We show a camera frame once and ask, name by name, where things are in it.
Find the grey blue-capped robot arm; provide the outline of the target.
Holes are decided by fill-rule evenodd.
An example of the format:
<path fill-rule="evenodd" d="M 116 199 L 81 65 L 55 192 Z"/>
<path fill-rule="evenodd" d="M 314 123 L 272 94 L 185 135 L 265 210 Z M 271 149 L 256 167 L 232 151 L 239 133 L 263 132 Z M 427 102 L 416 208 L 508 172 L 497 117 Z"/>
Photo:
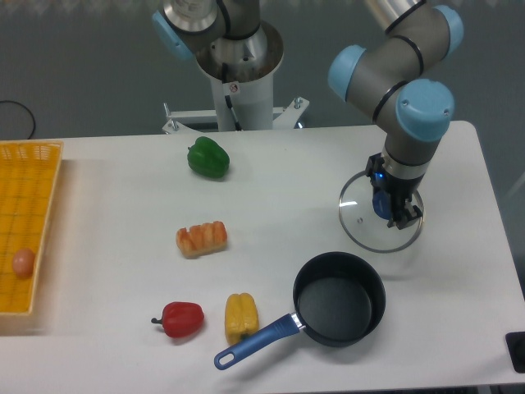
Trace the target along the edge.
<path fill-rule="evenodd" d="M 459 46 L 463 22 L 455 10 L 424 1 L 370 1 L 367 8 L 386 41 L 374 51 L 343 49 L 327 81 L 386 133 L 383 150 L 369 158 L 365 173 L 376 215 L 404 229 L 422 217 L 412 198 L 454 113 L 448 88 L 423 75 Z M 284 47 L 261 18 L 259 2 L 165 1 L 152 22 L 167 50 L 194 58 L 210 80 L 221 130 L 273 126 L 273 75 Z"/>

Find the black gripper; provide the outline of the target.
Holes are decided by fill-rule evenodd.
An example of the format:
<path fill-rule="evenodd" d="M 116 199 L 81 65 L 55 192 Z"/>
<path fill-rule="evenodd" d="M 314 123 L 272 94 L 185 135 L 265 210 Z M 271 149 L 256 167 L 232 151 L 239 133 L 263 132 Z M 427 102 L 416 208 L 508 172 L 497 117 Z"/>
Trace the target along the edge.
<path fill-rule="evenodd" d="M 388 220 L 389 228 L 411 227 L 422 218 L 422 210 L 412 204 L 423 175 L 412 179 L 399 178 L 386 169 L 386 158 L 380 153 L 368 158 L 365 176 L 372 185 L 372 207 L 377 216 Z"/>

